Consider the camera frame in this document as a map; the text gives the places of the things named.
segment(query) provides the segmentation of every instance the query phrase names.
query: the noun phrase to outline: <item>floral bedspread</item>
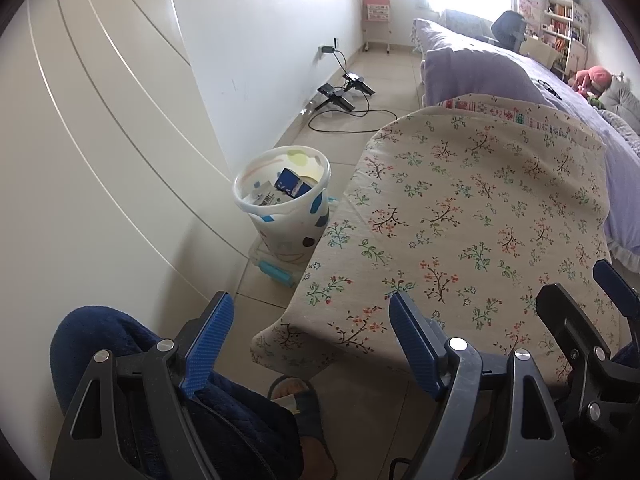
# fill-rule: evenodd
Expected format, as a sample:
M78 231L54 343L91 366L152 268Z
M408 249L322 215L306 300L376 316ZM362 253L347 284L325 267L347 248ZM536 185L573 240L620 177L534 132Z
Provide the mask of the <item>floral bedspread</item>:
M388 298L411 295L477 349L529 349L549 383L570 370L535 298L559 282L615 351L618 313L591 277L609 258L604 147L558 110L469 94L382 128L367 144L257 363L311 377L351 352L408 371Z

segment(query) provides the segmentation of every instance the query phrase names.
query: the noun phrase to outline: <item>dark blue spot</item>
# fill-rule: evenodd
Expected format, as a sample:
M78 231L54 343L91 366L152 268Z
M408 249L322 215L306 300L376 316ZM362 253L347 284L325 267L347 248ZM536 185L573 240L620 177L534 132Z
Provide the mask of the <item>dark blue spot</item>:
M318 217L318 221L316 222L316 227L324 227L326 223L329 221L329 212L326 212L326 215Z
M320 193L318 196L316 196L316 198L314 199L314 202L311 205L311 214L315 213L316 211L318 211L318 208L320 207L320 203L322 202L322 193Z

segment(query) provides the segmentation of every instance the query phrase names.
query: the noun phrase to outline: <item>slipper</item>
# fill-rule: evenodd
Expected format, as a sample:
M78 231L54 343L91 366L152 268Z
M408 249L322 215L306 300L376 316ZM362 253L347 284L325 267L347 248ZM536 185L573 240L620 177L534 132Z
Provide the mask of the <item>slipper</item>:
M311 436L320 441L320 443L324 447L326 455L329 457L329 460L331 460L331 462L334 464L335 472L331 477L331 480L335 480L338 476L338 468L335 466L335 462L331 457L331 453L329 453L329 448L326 445L324 433L322 432L322 421L320 419L320 402L318 401L318 394L309 381L300 379L301 381L303 381L303 383L306 384L306 387L308 388L306 392L298 392L296 394L279 397L278 399L272 399L271 397L273 397L274 389L285 379L295 378L284 375L277 378L269 388L267 398L293 413L293 416L296 419L296 424L298 425L298 434L300 436Z

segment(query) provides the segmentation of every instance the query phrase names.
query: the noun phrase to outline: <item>plush toy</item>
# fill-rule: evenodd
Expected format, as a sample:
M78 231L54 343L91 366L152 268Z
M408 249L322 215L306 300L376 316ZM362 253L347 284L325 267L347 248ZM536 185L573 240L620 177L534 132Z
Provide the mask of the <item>plush toy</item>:
M575 75L572 88L585 99L588 98L587 92L600 96L609 88L612 78L604 67L592 66L588 70L580 70Z

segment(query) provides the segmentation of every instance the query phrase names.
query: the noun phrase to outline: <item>bookshelf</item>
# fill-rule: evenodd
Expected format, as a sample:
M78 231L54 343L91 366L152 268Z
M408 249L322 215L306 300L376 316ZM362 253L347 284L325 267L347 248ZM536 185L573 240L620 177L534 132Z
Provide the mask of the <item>bookshelf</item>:
M563 81L578 70L584 70L589 42L589 14L573 0L544 0L542 40L554 47L560 56L551 67Z

